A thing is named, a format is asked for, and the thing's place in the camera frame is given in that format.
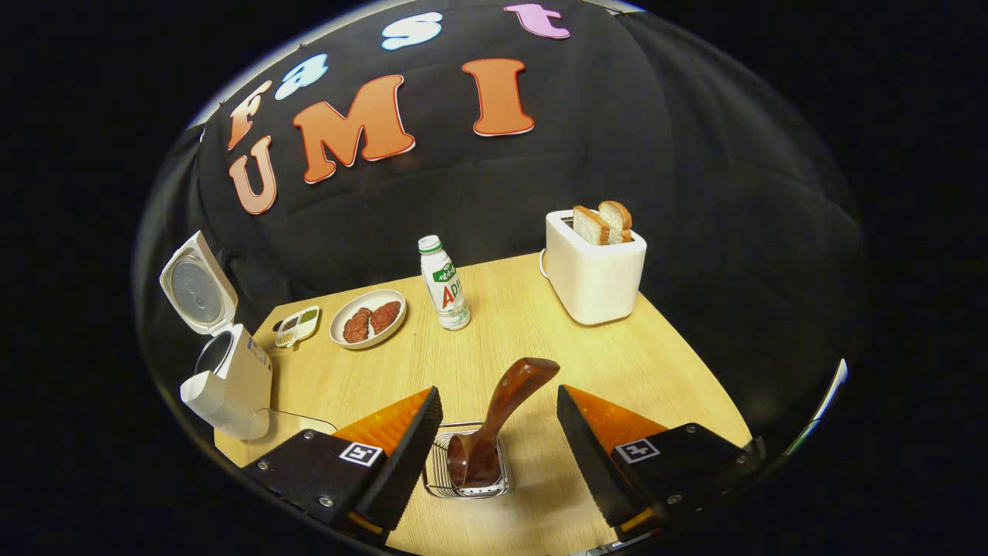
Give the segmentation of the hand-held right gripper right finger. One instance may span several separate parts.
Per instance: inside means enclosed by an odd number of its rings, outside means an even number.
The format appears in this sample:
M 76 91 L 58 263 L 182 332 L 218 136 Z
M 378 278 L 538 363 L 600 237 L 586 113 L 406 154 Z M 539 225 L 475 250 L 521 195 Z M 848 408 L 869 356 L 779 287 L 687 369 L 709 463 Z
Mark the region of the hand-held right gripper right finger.
M 763 465 L 695 422 L 666 427 L 561 385 L 557 418 L 597 509 L 620 541 L 674 534 L 737 492 Z

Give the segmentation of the white drink bottle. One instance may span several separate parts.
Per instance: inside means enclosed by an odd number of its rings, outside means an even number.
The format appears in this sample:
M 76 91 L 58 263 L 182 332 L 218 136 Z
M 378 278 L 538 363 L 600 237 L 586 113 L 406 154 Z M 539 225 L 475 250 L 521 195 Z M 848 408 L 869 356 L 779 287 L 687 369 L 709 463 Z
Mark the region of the white drink bottle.
M 465 292 L 440 237 L 424 236 L 418 240 L 420 267 L 438 322 L 445 330 L 461 330 L 472 320 Z

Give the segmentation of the toasted bread slice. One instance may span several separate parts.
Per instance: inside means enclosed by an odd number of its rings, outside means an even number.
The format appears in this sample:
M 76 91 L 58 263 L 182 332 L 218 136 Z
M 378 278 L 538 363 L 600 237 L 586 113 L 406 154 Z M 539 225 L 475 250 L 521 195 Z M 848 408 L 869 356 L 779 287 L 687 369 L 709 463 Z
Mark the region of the toasted bread slice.
M 624 205 L 617 201 L 603 201 L 597 206 L 597 214 L 608 225 L 608 244 L 631 242 L 632 217 Z
M 610 225 L 597 212 L 583 205 L 575 205 L 573 208 L 572 228 L 582 239 L 594 246 L 606 246 L 610 243 Z

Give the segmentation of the white rice cooker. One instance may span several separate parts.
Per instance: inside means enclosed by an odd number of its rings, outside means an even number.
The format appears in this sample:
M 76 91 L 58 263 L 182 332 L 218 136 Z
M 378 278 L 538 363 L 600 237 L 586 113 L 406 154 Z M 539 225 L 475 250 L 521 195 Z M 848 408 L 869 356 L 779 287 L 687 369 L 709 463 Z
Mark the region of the white rice cooker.
M 251 332 L 235 322 L 238 295 L 204 233 L 195 232 L 174 251 L 159 282 L 188 327 L 209 338 L 179 388 L 181 400 L 233 439 L 260 439 L 269 427 L 274 366 Z

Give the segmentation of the metal wire chopstick holder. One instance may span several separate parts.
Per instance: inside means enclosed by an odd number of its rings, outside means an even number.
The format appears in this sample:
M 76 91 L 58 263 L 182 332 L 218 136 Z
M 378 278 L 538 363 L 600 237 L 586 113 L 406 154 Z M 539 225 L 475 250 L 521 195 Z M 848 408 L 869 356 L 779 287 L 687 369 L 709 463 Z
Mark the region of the metal wire chopstick holder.
M 452 483 L 447 469 L 447 449 L 449 440 L 455 434 L 473 434 L 480 429 L 481 422 L 450 422 L 441 423 L 438 433 L 431 441 L 431 449 L 427 463 L 421 474 L 422 486 L 432 497 L 445 500 L 482 500 L 488 497 L 508 495 L 514 490 L 515 481 L 504 442 L 498 436 L 496 453 L 499 457 L 500 478 L 491 486 L 484 488 L 456 488 Z

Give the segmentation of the brown wooden spoon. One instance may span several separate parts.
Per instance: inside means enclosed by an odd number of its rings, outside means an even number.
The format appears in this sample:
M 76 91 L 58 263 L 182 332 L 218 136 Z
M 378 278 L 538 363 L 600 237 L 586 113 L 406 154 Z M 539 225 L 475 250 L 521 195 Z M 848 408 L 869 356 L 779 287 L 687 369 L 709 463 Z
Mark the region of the brown wooden spoon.
M 522 357 L 509 366 L 492 394 L 480 429 L 456 433 L 449 440 L 447 471 L 455 488 L 488 488 L 501 478 L 496 441 L 502 427 L 519 405 L 557 376 L 559 369 L 555 361 L 540 357 Z

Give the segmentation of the round white plate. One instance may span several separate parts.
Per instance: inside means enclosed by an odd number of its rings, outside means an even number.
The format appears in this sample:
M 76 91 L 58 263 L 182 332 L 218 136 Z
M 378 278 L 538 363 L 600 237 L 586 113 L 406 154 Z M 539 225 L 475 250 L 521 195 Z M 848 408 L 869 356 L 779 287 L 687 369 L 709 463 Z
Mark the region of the round white plate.
M 359 309 L 366 307 L 371 312 L 377 310 L 378 307 L 386 305 L 386 303 L 396 302 L 399 303 L 398 313 L 395 319 L 387 327 L 382 327 L 380 331 L 376 331 L 373 325 L 367 325 L 367 338 L 362 341 L 349 342 L 345 337 L 343 337 L 343 331 L 346 328 L 346 322 L 352 320 L 355 314 L 359 313 Z M 403 321 L 405 320 L 406 314 L 408 313 L 408 303 L 406 302 L 405 296 L 400 292 L 392 289 L 377 289 L 371 290 L 370 292 L 361 294 L 352 300 L 349 300 L 346 305 L 343 305 L 341 309 L 335 314 L 331 323 L 328 327 L 328 334 L 332 341 L 336 342 L 342 346 L 342 348 L 350 349 L 350 351 L 362 351 L 363 349 L 372 348 L 375 345 L 381 344 L 382 341 L 386 341 L 392 334 L 395 334 L 399 330 Z

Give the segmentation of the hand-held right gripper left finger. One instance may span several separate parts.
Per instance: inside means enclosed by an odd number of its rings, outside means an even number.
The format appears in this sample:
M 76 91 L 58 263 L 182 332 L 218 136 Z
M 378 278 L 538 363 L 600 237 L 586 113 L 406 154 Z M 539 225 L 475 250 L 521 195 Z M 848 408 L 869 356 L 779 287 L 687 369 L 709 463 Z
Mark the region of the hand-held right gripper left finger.
M 398 528 L 442 420 L 424 388 L 332 433 L 287 427 L 252 450 L 243 471 L 311 520 L 371 545 Z

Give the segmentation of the black backdrop cloth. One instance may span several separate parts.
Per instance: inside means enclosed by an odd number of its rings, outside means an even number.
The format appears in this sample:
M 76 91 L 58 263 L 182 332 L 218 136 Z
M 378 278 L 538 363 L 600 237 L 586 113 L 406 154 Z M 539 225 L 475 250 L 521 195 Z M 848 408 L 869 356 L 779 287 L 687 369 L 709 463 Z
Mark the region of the black backdrop cloth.
M 205 234 L 257 328 L 291 300 L 534 253 L 627 204 L 642 291 L 775 455 L 860 351 L 865 241 L 837 162 L 763 79 L 643 10 L 412 0 L 320 27 L 179 137 L 137 236 L 137 337 L 177 395 L 201 342 L 158 276 Z

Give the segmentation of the red meat patty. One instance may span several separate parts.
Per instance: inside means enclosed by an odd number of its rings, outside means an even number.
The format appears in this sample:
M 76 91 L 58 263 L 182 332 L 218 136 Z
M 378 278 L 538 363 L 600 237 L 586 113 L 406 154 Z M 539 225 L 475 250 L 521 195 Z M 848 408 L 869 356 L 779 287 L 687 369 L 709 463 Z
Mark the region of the red meat patty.
M 394 321 L 398 318 L 400 313 L 402 303 L 399 300 L 389 300 L 384 305 L 379 306 L 370 315 L 370 320 L 368 323 L 371 326 L 371 330 L 375 334 L 380 334 L 386 328 L 390 327 Z
M 359 344 L 368 339 L 368 328 L 373 312 L 367 307 L 360 307 L 359 310 L 343 325 L 342 337 L 347 344 Z

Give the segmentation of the white toaster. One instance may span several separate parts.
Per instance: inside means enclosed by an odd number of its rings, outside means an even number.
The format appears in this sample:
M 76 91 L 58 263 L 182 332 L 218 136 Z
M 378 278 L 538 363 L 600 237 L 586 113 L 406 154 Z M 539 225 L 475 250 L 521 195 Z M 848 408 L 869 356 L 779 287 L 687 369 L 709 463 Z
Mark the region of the white toaster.
M 571 224 L 572 210 L 546 214 L 541 273 L 577 323 L 596 325 L 624 319 L 638 298 L 645 239 L 631 231 L 631 242 L 593 246 L 575 233 Z

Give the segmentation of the white divided condiment dish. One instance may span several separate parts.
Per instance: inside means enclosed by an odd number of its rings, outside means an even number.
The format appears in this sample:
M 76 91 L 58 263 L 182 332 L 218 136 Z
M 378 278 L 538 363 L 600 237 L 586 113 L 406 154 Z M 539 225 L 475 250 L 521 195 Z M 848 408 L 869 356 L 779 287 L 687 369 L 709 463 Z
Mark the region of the white divided condiment dish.
M 307 339 L 314 334 L 319 323 L 321 309 L 310 306 L 294 314 L 290 314 L 276 328 L 275 346 L 292 348 L 296 342 Z

